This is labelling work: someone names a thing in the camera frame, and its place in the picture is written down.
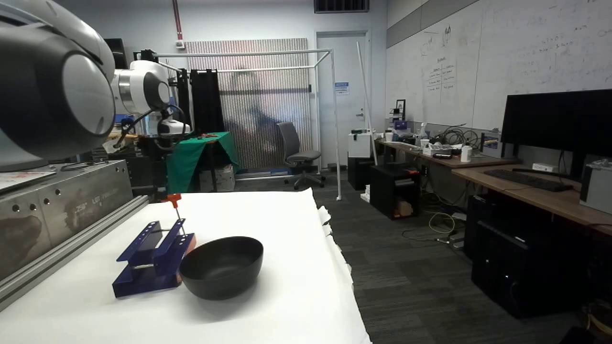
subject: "metal pole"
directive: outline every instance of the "metal pole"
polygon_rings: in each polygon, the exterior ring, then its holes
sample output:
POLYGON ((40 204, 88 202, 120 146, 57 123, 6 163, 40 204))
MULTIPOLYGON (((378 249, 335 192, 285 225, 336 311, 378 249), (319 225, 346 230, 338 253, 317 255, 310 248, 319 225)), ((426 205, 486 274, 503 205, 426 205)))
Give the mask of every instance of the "metal pole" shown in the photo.
POLYGON ((329 54, 329 51, 325 51, 325 53, 319 56, 319 60, 317 60, 317 62, 313 62, 313 66, 312 66, 312 68, 317 68, 317 66, 321 64, 321 60, 323 60, 327 54, 329 54))
POLYGON ((218 72, 266 72, 266 70, 300 70, 300 68, 312 68, 312 64, 291 64, 291 66, 258 66, 258 68, 216 68, 218 72))
POLYGON ((239 51, 239 53, 157 53, 157 56, 241 56, 241 54, 298 54, 323 53, 331 49, 277 49, 277 51, 239 51))
POLYGON ((369 116, 369 87, 367 87, 367 77, 365 77, 365 64, 363 64, 363 56, 361 56, 361 45, 359 41, 356 39, 356 49, 357 49, 357 58, 359 58, 359 66, 361 66, 361 79, 363 79, 363 114, 365 114, 365 125, 369 129, 369 148, 371 148, 371 154, 375 156, 375 165, 378 165, 378 156, 377 156, 377 142, 375 142, 375 129, 371 125, 371 116, 369 116))
POLYGON ((0 284, 0 311, 145 204, 147 196, 136 196, 128 200, 90 226, 78 230, 76 234, 44 251, 40 257, 32 259, 13 274, 6 276, 0 284))
POLYGON ((338 127, 338 98, 336 98, 336 62, 335 62, 335 56, 333 56, 333 51, 329 53, 329 60, 331 60, 331 93, 333 93, 333 125, 335 125, 335 131, 336 131, 336 139, 335 139, 335 144, 336 144, 336 183, 338 183, 338 194, 336 194, 336 200, 342 198, 342 184, 340 184, 340 144, 338 144, 338 137, 340 137, 340 127, 338 127))

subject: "ceiling vent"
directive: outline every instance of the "ceiling vent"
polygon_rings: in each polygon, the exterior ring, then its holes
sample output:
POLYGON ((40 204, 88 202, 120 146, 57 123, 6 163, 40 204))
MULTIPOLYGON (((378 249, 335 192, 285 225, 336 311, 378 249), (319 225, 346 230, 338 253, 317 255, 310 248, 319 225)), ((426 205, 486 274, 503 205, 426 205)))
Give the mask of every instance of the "ceiling vent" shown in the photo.
POLYGON ((369 0, 313 0, 315 12, 369 11, 369 0))

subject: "gray carpet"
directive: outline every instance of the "gray carpet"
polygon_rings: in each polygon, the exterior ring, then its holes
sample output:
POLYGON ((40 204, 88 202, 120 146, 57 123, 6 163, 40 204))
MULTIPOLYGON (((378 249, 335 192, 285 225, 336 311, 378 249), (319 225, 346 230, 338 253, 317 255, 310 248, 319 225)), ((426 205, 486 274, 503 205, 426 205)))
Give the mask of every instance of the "gray carpet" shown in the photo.
MULTIPOLYGON (((342 200, 327 179, 313 188, 333 215, 335 240, 352 265, 356 299, 373 344, 556 344, 577 312, 514 318, 470 280, 470 259, 434 238, 430 209, 388 219, 346 181, 342 200)), ((283 181, 239 183, 241 190, 287 188, 283 181)))

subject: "black bowl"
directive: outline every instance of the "black bowl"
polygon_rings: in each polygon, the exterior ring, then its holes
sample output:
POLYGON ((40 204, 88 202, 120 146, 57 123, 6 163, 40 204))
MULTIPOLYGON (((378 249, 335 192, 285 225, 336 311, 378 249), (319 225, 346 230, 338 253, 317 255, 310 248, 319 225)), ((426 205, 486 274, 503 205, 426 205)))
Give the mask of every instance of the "black bowl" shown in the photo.
POLYGON ((199 297, 224 299, 247 290, 262 269, 264 246, 250 236, 225 236, 191 249, 180 276, 199 297))

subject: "wooden desk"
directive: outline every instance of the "wooden desk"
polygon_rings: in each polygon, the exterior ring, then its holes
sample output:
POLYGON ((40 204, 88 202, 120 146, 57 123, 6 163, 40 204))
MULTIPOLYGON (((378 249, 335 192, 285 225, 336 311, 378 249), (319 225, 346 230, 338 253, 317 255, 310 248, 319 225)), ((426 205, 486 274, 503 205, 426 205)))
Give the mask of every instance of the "wooden desk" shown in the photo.
POLYGON ((392 146, 396 150, 403 150, 411 156, 422 158, 426 162, 434 162, 445 167, 476 167, 476 165, 499 165, 499 163, 512 163, 516 162, 514 158, 495 158, 495 156, 486 156, 486 154, 474 154, 470 162, 461 162, 457 154, 453 154, 451 158, 434 158, 434 156, 426 156, 422 154, 419 148, 415 148, 413 144, 407 142, 388 142, 388 140, 378 140, 384 148, 392 146))
POLYGON ((612 236, 612 215, 589 205, 579 204, 579 183, 568 181, 574 184, 570 190, 545 190, 522 183, 514 183, 509 179, 499 179, 493 175, 484 173, 486 169, 495 169, 491 165, 486 167, 463 167, 453 169, 455 175, 465 177, 476 184, 482 184, 486 188, 497 190, 501 194, 507 194, 510 198, 516 198, 520 202, 531 204, 535 207, 547 209, 554 215, 566 217, 574 223, 591 226, 595 230, 600 230, 604 234, 612 236))

